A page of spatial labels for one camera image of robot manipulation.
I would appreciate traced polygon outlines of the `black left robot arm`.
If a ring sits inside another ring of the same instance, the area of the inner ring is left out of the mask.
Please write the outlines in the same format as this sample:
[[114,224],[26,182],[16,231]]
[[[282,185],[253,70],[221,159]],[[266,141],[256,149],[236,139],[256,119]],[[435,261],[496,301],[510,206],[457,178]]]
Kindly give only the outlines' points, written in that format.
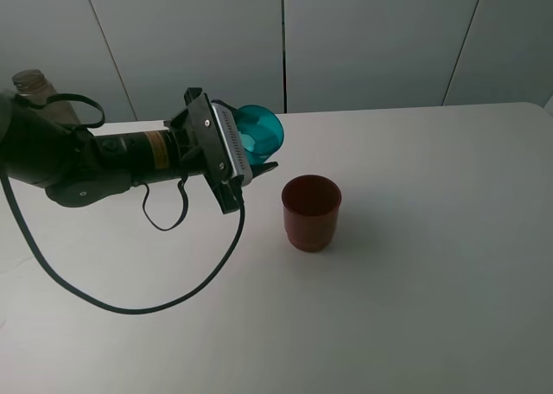
[[231,161],[209,98],[184,94],[185,108],[161,130],[95,136],[95,124],[58,124],[41,105],[1,95],[1,166],[16,180],[45,189],[63,207],[86,207],[131,187],[202,175],[223,213],[239,209]]

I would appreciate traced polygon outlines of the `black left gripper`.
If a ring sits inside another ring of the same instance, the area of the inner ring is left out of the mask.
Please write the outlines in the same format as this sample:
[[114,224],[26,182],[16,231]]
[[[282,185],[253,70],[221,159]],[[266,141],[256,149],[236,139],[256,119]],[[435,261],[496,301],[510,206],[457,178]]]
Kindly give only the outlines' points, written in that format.
[[[216,120],[209,97],[199,87],[189,87],[184,93],[185,108],[164,122],[176,147],[173,168],[181,175],[202,175],[224,214],[239,210],[238,200],[230,185],[232,165],[224,138]],[[215,99],[231,113],[237,109]],[[264,162],[250,166],[251,180],[278,167],[277,162]]]

